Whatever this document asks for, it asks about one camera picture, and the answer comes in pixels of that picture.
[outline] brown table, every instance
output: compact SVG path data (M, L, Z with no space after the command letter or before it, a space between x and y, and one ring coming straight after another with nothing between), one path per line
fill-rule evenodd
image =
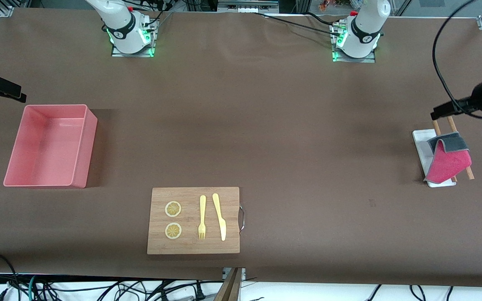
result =
M313 19L293 20L319 28ZM430 189L411 132L448 100L431 63L442 19L389 19L375 64L252 14L176 13L153 59L111 58L94 11L0 19L0 76L28 103L86 103L88 188L3 187L23 105L0 98L0 253L19 272L482 286L482 121L457 117L474 181ZM482 81L482 31L455 19L440 68ZM239 255L146 255L152 187L239 186Z

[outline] cutting board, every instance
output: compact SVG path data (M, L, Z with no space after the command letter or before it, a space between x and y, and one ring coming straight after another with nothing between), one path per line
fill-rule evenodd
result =
M226 221L226 240L220 239L217 211L213 193L220 198L220 212ZM206 238L198 239L200 196L206 196ZM179 202L182 210L176 217L165 213L165 206ZM153 188L151 191L149 255L157 254L224 254L239 253L239 187L173 187ZM170 223L178 223L182 233L174 240L165 235Z

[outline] wooden fork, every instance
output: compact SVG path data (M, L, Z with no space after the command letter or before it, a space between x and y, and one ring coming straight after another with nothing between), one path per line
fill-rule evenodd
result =
M198 226L199 240L206 239L206 225L204 225L205 215L206 215L206 196L200 196L200 225Z

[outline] pink container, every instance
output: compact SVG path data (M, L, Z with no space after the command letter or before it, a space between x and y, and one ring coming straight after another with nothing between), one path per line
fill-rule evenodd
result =
M3 185L85 188L98 119L86 105L27 105Z

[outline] lemon slice illustration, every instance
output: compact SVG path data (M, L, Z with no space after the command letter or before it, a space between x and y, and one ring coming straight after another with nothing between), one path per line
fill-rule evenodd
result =
M182 227L178 223L170 223L165 228L165 235L171 240L175 240L182 234Z
M165 206L165 213L169 217L176 217L181 211L182 211L182 206L176 201L169 202Z

